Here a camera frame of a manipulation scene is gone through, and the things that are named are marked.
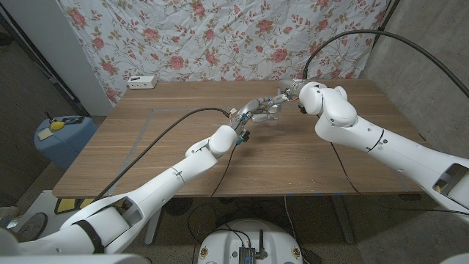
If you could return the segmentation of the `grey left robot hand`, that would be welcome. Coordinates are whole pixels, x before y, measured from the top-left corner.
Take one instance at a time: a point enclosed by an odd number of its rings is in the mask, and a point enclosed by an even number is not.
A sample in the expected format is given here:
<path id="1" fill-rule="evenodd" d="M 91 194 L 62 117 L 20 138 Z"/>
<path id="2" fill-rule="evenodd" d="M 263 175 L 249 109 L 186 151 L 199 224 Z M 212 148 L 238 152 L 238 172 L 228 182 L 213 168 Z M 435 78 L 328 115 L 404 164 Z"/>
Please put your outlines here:
<path id="1" fill-rule="evenodd" d="M 241 110 L 231 118 L 230 126 L 234 130 L 241 129 L 248 121 L 261 123 L 278 119 L 281 111 L 281 103 L 275 103 L 274 99 L 261 97 L 249 101 Z"/>

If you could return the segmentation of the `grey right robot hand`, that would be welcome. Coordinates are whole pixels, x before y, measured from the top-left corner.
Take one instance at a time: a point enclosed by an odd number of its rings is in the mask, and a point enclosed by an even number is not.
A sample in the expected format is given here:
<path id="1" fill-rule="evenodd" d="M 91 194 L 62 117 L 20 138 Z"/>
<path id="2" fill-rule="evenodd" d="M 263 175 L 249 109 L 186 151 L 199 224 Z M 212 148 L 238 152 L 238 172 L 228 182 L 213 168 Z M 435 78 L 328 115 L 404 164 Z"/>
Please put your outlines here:
<path id="1" fill-rule="evenodd" d="M 306 85 L 306 81 L 301 79 L 280 80 L 278 82 L 278 94 L 273 97 L 267 107 L 270 109 L 274 106 L 280 107 L 287 101 L 299 98 L 300 91 Z"/>

